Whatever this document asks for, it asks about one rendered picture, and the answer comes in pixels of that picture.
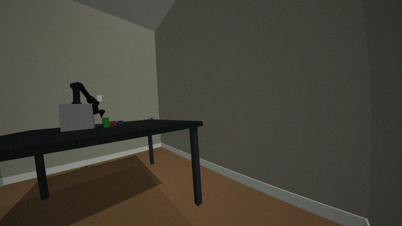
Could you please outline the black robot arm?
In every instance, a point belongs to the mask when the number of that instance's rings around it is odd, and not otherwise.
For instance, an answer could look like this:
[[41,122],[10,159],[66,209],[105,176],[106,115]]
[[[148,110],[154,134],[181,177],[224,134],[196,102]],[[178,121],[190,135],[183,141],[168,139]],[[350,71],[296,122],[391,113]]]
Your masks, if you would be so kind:
[[87,90],[84,88],[82,83],[71,83],[70,88],[72,88],[73,91],[73,102],[71,104],[82,104],[80,102],[80,93],[79,91],[82,92],[82,94],[86,97],[86,100],[89,104],[92,104],[93,109],[97,109],[99,105],[99,101],[97,101],[93,96],[87,92]]

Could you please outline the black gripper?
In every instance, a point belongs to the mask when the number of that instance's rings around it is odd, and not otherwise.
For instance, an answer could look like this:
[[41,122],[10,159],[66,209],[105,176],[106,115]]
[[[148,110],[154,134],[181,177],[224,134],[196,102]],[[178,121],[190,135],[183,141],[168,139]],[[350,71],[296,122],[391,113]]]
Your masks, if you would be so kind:
[[100,113],[100,117],[102,118],[102,115],[105,113],[105,110],[104,109],[101,109],[101,110],[99,110],[99,108],[97,108],[97,109],[92,109],[93,110],[93,114],[95,115],[95,114],[98,114],[98,113]]

